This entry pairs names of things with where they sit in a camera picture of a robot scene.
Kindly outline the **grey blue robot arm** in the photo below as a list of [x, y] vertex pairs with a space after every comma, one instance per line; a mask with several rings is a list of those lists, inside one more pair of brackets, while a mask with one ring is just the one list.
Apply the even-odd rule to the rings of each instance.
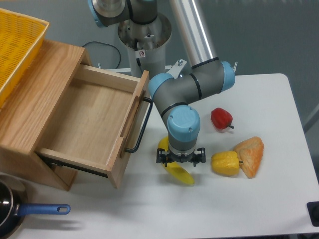
[[165, 44], [172, 33], [170, 21], [158, 11], [155, 0], [91, 0], [88, 2], [99, 27], [118, 25], [118, 36], [128, 48], [133, 75], [149, 71], [152, 102], [168, 132], [168, 148], [157, 150], [157, 163], [206, 161], [204, 148], [197, 148], [200, 117], [191, 103], [230, 89], [235, 71], [216, 55], [199, 3], [170, 2], [182, 42], [189, 74], [181, 75], [183, 61], [165, 70]]

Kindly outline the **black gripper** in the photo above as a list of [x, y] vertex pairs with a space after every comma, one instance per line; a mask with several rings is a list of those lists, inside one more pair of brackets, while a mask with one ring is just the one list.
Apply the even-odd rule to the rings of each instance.
[[206, 162], [205, 148], [201, 147], [195, 150], [195, 147], [193, 147], [184, 151], [177, 150], [173, 147], [169, 147], [168, 151], [165, 151], [163, 148], [157, 149], [156, 163], [161, 163], [164, 167], [167, 167], [167, 164], [172, 162], [191, 162], [193, 166], [196, 167], [197, 164]]

